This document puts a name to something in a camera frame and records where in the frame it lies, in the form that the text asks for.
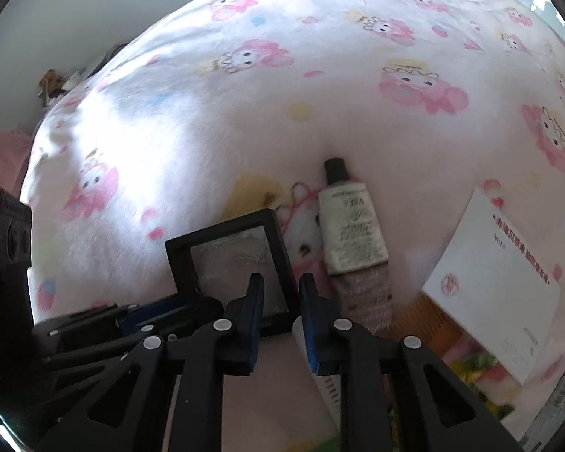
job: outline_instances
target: tube cap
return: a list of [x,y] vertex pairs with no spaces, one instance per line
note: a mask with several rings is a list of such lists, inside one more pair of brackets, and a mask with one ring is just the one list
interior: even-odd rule
[[343,158],[331,158],[324,162],[324,169],[327,173],[327,184],[333,185],[337,182],[347,182],[350,180],[350,174],[345,166]]

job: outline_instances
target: white card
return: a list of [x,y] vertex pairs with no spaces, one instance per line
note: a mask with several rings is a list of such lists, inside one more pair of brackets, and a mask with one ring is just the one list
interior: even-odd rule
[[561,288],[476,189],[423,291],[523,384],[546,341]]

